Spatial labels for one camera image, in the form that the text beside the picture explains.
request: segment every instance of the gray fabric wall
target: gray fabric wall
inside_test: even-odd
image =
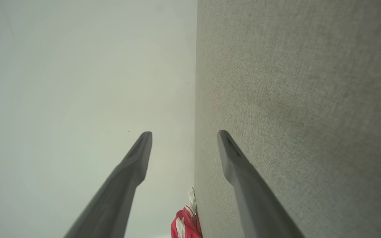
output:
[[[200,0],[195,192],[204,238],[243,237],[230,132],[307,237],[381,237],[381,0]]]

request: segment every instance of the red and white fabric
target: red and white fabric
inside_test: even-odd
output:
[[[189,204],[176,213],[171,223],[171,238],[201,238],[201,226],[196,213],[195,190],[188,192]]]

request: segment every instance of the red fabric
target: red fabric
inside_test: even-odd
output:
[[[171,238],[180,238],[177,233],[177,218],[183,221],[185,225],[185,237],[184,238],[201,238],[201,226],[199,224],[198,215],[192,217],[186,208],[176,213],[174,221],[171,223]]]

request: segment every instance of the white surface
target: white surface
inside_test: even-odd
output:
[[[126,237],[169,236],[193,186],[196,4],[0,1],[0,237],[64,236],[143,131]]]

